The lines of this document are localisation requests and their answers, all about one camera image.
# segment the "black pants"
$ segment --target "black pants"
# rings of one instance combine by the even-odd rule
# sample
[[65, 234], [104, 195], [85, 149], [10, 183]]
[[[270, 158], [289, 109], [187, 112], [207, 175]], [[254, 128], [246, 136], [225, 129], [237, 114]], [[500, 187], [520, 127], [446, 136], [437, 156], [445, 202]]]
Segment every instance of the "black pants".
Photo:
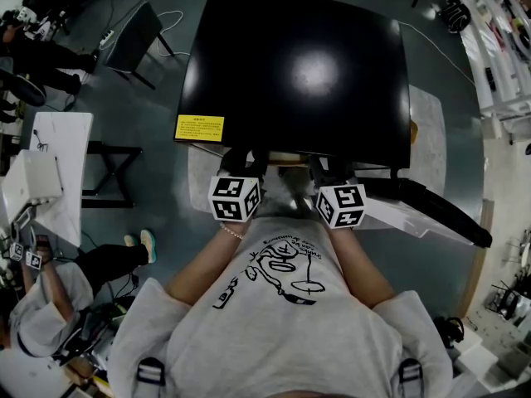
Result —
[[76, 263], [89, 280], [92, 294], [96, 296], [106, 282], [129, 274], [140, 265], [148, 263], [144, 245], [103, 245], [76, 258]]
[[77, 55], [52, 41], [17, 40], [10, 46], [17, 74], [29, 74], [32, 81], [66, 93], [76, 93], [79, 79], [56, 68], [87, 70], [94, 63], [91, 55]]

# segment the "white cable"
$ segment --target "white cable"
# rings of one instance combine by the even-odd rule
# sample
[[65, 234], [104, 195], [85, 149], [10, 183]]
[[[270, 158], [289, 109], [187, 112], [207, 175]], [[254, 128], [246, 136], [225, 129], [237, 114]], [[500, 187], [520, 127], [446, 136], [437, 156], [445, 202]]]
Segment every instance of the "white cable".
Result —
[[424, 38], [426, 38], [438, 51], [439, 53], [441, 53], [453, 66], [454, 68], [456, 68], [474, 87], [475, 87], [475, 83], [473, 80], [470, 79], [470, 77], [465, 74], [465, 72], [463, 72], [459, 66], [457, 66], [453, 61], [452, 59], [450, 59], [450, 57], [448, 57], [444, 51], [442, 51], [438, 46], [437, 44], [435, 44], [431, 39], [430, 37], [428, 37], [426, 34], [424, 34], [423, 32], [420, 32], [419, 30], [417, 30], [413, 25], [411, 24], [408, 24], [408, 23], [405, 23], [405, 22], [400, 22], [398, 21], [399, 23], [401, 23], [402, 25], [406, 25], [410, 28], [412, 28], [413, 30], [415, 30], [416, 32], [418, 32], [421, 36], [423, 36]]
[[[184, 17], [184, 13], [182, 13], [180, 10], [172, 10], [170, 12], [164, 12], [164, 13], [160, 13], [157, 15], [157, 17], [161, 17], [163, 15], [169, 15], [171, 13], [180, 13], [181, 16], [179, 17], [179, 19], [170, 27], [168, 28], [164, 28], [161, 32], [160, 32], [160, 35], [164, 35], [165, 32], [168, 32], [169, 30], [171, 30], [173, 27], [176, 27], [180, 22], [181, 20], [183, 19]], [[160, 43], [160, 40], [157, 38], [157, 52], [160, 56], [162, 57], [168, 57], [168, 56], [175, 56], [175, 55], [188, 55], [190, 56], [190, 53], [186, 53], [185, 51], [175, 51], [173, 54], [171, 53], [168, 53], [167, 55], [164, 55], [161, 51], [160, 51], [160, 48], [158, 47], [158, 44]]]

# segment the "sneaker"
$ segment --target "sneaker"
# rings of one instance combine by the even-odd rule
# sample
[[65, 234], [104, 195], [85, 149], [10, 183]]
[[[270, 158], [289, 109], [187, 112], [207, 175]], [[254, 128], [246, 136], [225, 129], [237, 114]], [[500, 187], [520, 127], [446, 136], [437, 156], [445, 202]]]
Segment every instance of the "sneaker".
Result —
[[78, 95], [81, 90], [81, 79], [80, 76], [77, 74], [71, 75], [72, 82], [69, 85], [69, 90], [65, 90], [67, 93], [70, 92], [71, 95]]
[[124, 242], [128, 248], [132, 248], [133, 246], [137, 246], [139, 244], [136, 240], [136, 237], [134, 237], [133, 235], [125, 235]]
[[92, 53], [90, 53], [89, 55], [83, 55], [83, 57], [86, 59], [84, 71], [87, 74], [94, 74], [96, 64], [98, 63], [98, 59], [100, 58], [100, 50], [95, 49], [92, 51]]
[[157, 260], [155, 253], [155, 238], [149, 230], [140, 231], [140, 243], [148, 250], [148, 264], [152, 264]]

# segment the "person sitting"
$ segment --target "person sitting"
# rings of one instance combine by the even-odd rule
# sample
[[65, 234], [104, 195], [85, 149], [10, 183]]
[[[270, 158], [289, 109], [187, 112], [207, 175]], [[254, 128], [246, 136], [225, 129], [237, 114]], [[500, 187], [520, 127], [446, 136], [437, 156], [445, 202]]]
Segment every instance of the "person sitting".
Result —
[[17, 108], [17, 104], [10, 103], [4, 99], [0, 99], [0, 122], [4, 124], [14, 123], [17, 120], [17, 117], [6, 114], [4, 110], [9, 111], [9, 110], [15, 110], [16, 108]]
[[[401, 370], [415, 385], [404, 386]], [[165, 287], [148, 279], [116, 333], [107, 374], [120, 398], [149, 388], [194, 398], [415, 388], [444, 398], [452, 368], [417, 293], [395, 294], [350, 229], [271, 217], [222, 224]]]
[[41, 273], [34, 282], [30, 269], [21, 263], [26, 296], [11, 311], [0, 309], [0, 349], [17, 349], [30, 357], [53, 355], [73, 332], [80, 311], [93, 303], [106, 282], [155, 262], [151, 232], [142, 230], [140, 242], [137, 245], [127, 235], [126, 246], [102, 245], [56, 268], [47, 237], [38, 235]]
[[10, 56], [14, 60], [14, 73], [29, 75], [32, 81], [77, 95], [81, 88], [78, 75], [68, 75], [58, 70], [83, 70], [94, 72], [99, 51], [78, 55], [53, 41], [33, 41], [26, 37], [23, 25], [5, 22], [0, 26], [0, 57]]

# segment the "gray backpack strap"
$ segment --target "gray backpack strap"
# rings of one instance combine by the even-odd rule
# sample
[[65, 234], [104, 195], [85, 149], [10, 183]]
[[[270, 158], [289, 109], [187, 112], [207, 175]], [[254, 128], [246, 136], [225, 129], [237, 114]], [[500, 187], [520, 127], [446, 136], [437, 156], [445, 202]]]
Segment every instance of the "gray backpack strap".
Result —
[[408, 358], [398, 368], [400, 398], [424, 398], [424, 376], [421, 363]]
[[134, 398], [159, 398], [166, 385], [164, 364], [157, 358], [144, 358], [136, 371], [137, 386]]

